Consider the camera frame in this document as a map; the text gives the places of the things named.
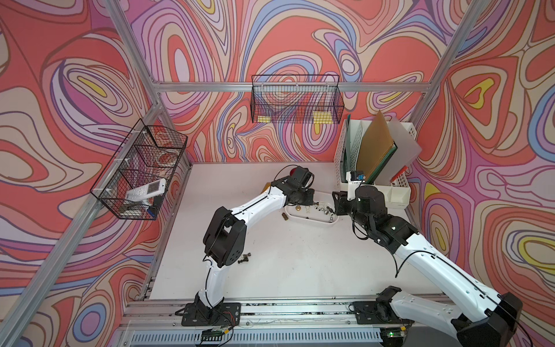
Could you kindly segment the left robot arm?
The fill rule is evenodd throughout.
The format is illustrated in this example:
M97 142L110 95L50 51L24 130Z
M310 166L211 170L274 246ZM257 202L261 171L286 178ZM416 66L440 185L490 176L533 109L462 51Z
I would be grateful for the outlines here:
M314 204L314 174L303 166L289 165L288 176L276 176L262 193L235 208L219 207L203 237L206 277L195 305L211 314L224 301L228 272L244 253L247 236L264 218L289 205Z

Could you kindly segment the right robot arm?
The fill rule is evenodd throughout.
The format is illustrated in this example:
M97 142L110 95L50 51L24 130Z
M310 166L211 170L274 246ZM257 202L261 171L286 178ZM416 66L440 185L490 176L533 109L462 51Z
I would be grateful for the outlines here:
M361 230L364 239L400 259L397 273L405 265L414 267L452 301L440 304L389 286L377 298L377 307L386 315L426 325L457 339L461 346L509 344L523 309L517 296L499 294L445 257L416 227L388 212L376 187L362 185L352 194L333 192L332 198L335 213L348 216L354 231Z

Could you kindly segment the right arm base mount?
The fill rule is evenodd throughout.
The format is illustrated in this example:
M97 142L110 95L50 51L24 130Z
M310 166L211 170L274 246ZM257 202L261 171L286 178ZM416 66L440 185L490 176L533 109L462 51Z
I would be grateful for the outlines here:
M413 321L399 318L393 309L385 303L376 301L353 302L351 311L356 316L359 325L407 325L412 326Z

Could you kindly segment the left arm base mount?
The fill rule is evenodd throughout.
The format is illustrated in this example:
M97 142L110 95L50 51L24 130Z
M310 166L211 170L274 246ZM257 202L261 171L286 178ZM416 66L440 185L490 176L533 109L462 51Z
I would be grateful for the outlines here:
M241 304L238 302L222 302L215 308L209 308L202 302L189 303L175 312L181 315L184 327L226 326L234 327L240 323Z

